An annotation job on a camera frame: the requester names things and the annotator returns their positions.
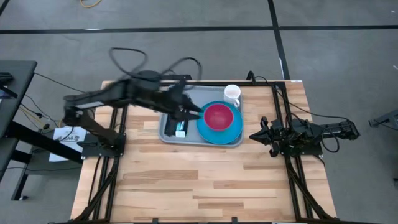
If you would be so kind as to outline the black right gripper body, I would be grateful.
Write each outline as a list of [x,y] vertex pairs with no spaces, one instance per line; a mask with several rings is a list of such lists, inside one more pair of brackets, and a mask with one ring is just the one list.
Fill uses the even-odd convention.
[[[269,122],[265,116],[262,117],[262,127],[268,126]],[[292,155],[293,146],[290,143],[290,133],[289,129],[282,125],[280,120],[271,121],[269,127],[269,134],[263,135],[268,136],[271,139],[269,144],[271,149],[269,154],[271,157],[277,157],[281,155]]]

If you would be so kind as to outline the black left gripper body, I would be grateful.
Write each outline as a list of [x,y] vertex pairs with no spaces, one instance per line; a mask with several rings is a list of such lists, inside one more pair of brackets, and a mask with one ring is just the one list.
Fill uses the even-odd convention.
[[184,93],[185,80],[169,86],[167,91],[160,91],[156,99],[155,110],[166,113],[173,120],[183,120],[183,113],[189,112],[186,109],[186,102],[191,101]]

